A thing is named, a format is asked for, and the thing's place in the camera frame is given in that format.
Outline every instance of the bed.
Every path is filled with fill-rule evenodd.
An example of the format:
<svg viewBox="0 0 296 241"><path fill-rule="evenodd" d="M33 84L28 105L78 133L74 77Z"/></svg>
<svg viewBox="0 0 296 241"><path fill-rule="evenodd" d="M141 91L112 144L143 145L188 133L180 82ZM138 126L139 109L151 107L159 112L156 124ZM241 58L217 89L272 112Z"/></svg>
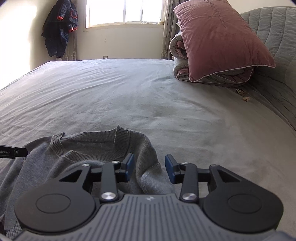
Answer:
<svg viewBox="0 0 296 241"><path fill-rule="evenodd" d="M0 90L1 144L120 125L149 137L164 170L170 153L274 192L284 204L278 230L295 236L296 131L254 85L246 88L249 102L235 89L176 80L169 60L52 61Z"/></svg>

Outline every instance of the pillowcase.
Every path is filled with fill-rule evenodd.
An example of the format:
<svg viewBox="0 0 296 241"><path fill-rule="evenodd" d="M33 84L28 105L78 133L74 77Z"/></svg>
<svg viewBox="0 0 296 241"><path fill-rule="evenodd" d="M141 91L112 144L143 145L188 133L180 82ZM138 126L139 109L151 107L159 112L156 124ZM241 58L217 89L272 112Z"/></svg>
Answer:
<svg viewBox="0 0 296 241"><path fill-rule="evenodd" d="M276 66L268 48L227 0L189 0L175 7L174 13L191 82L207 83L204 77L230 70L246 68L252 73L253 66ZM209 84L221 85L219 81Z"/></svg>

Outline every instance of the sunlight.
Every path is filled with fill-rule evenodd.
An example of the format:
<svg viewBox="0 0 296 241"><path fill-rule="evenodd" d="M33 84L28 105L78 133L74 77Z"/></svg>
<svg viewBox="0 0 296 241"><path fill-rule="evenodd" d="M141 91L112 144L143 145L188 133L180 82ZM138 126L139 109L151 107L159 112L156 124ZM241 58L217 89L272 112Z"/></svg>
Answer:
<svg viewBox="0 0 296 241"><path fill-rule="evenodd" d="M30 71L29 34L37 7L6 2L0 8L0 89Z"/></svg>
<svg viewBox="0 0 296 241"><path fill-rule="evenodd" d="M160 22L162 0L89 0L89 26L105 23Z"/></svg>

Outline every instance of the quilted bedspread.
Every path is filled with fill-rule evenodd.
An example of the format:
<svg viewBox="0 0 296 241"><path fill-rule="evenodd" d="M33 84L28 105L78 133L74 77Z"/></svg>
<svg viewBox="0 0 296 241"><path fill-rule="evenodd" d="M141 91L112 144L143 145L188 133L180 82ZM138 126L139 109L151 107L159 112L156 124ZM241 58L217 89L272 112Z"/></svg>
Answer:
<svg viewBox="0 0 296 241"><path fill-rule="evenodd" d="M271 52L276 68L257 67L245 85L263 95L296 129L296 7L241 14Z"/></svg>

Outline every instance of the metal screw head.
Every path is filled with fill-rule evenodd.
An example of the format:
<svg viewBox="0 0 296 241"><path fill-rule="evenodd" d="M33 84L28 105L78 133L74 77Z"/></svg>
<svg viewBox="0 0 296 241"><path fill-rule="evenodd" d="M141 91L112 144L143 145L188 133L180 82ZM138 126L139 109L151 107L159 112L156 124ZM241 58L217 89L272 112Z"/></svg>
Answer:
<svg viewBox="0 0 296 241"><path fill-rule="evenodd" d="M189 193L183 194L182 198L187 201L192 201L192 200L196 199L197 196L194 193L189 192Z"/></svg>
<svg viewBox="0 0 296 241"><path fill-rule="evenodd" d="M112 199L116 198L116 194L113 192L104 192L101 195L101 197L102 197L102 199L105 199L105 200L112 200Z"/></svg>

